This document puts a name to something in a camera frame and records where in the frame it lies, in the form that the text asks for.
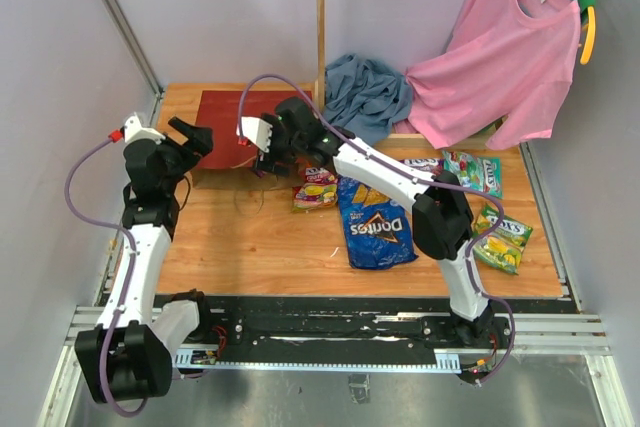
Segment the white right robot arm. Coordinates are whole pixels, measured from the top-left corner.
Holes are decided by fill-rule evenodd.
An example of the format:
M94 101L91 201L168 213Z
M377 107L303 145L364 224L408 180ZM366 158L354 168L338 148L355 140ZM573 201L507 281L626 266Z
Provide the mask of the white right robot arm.
M473 258L473 215L457 177L412 168L382 154L344 129L331 126L298 97L274 113L240 116L237 133L259 151L257 169L285 175L305 159L372 187L411 216L414 245L436 260L445 279L455 339L474 347L488 338L494 309Z

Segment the orange Fox's candy bag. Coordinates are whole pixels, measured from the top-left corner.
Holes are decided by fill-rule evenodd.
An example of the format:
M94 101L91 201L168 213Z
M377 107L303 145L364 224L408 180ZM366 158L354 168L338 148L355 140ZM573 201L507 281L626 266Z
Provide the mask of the orange Fox's candy bag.
M337 175L322 167L300 166L303 183L293 187L292 211L309 212L334 207L337 203Z

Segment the purple snack bag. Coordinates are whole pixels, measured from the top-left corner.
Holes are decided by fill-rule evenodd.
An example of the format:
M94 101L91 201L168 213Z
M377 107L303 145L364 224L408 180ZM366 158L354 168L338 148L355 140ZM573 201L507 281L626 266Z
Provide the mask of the purple snack bag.
M434 176L438 176L444 170L444 160L442 158L411 158L403 159L401 163Z

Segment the green yellow Fox's candy bag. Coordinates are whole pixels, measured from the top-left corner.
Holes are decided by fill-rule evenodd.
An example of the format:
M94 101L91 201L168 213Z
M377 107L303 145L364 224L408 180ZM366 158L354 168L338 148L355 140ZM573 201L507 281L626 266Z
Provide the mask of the green yellow Fox's candy bag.
M474 245L477 260L504 273L517 275L523 252L533 228L509 216L489 234L486 231L498 220L499 211L485 203L473 225L473 235L481 239Z

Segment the blue Doritos chip bag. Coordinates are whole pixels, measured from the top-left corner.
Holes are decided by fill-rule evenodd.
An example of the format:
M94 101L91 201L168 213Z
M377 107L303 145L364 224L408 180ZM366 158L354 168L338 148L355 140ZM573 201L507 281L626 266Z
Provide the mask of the blue Doritos chip bag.
M418 258L405 210L397 202L350 177L339 178L337 194L352 268L387 270Z

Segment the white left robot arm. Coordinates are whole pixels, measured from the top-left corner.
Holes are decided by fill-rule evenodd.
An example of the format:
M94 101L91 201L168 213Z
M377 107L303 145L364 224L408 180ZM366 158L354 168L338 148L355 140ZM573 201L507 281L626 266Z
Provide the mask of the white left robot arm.
M152 314L159 274L174 239L181 206L176 188L214 147L213 132L173 117L169 124L185 137L144 126L137 114L91 149L92 154L123 142L128 182L123 190L120 222L88 217L69 208L81 221L111 228L123 237L121 264L94 328L80 332L75 353L93 400L123 417L137 415L127 401L146 403L162 397L173 379L173 359L181 345L200 343L214 330L214 318L203 292L175 294Z

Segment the green candy snack bag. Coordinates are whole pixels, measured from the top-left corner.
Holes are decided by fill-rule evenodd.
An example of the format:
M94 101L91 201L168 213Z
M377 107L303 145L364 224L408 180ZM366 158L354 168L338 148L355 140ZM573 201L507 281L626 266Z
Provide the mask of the green candy snack bag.
M475 156L463 151L442 151L444 167L463 187L503 198L502 164L497 157Z

